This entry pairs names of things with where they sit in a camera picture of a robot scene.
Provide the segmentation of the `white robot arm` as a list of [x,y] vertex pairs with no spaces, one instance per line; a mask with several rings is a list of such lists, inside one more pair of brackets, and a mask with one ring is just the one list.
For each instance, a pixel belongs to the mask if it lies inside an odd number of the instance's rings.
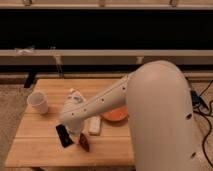
[[199,171],[190,88],[168,61],[147,63],[91,99],[66,103],[60,123],[74,134],[83,122],[126,106],[136,171]]

